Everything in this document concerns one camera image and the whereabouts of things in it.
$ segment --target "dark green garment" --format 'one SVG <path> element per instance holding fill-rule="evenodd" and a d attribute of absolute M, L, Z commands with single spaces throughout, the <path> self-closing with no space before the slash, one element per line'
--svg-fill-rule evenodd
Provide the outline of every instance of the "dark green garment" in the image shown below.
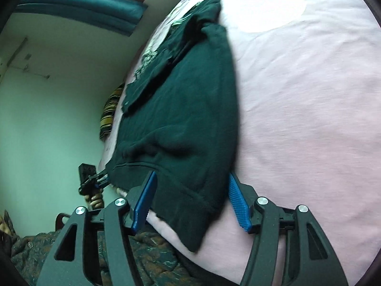
<path fill-rule="evenodd" d="M 232 53 L 218 24 L 220 0 L 204 0 L 166 37 L 123 102 L 110 183 L 158 177 L 152 209 L 195 252 L 228 195 L 238 136 Z"/>

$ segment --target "bed sheet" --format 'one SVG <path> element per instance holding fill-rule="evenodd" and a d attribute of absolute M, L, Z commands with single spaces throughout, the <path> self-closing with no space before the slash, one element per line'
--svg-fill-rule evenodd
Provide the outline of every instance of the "bed sheet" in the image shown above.
<path fill-rule="evenodd" d="M 147 48 L 200 1 L 182 0 Z M 355 285 L 381 247 L 381 28 L 363 0 L 222 0 L 220 22 L 237 72 L 240 181 L 279 206 L 308 205 Z M 120 118 L 119 104 L 100 170 Z M 240 283 L 253 237 L 228 201 L 198 253 L 154 212 L 147 220 L 190 260 Z"/>

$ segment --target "striped fabric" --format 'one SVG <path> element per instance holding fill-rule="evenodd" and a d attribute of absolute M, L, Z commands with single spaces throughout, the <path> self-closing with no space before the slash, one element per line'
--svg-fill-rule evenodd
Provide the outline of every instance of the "striped fabric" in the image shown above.
<path fill-rule="evenodd" d="M 119 99 L 123 92 L 124 83 L 121 84 L 108 98 L 106 104 L 104 105 L 102 118 L 100 119 L 100 133 L 99 138 L 103 139 L 105 136 L 109 135 L 112 128 L 112 122 L 114 120 L 115 110 L 117 108 Z"/>

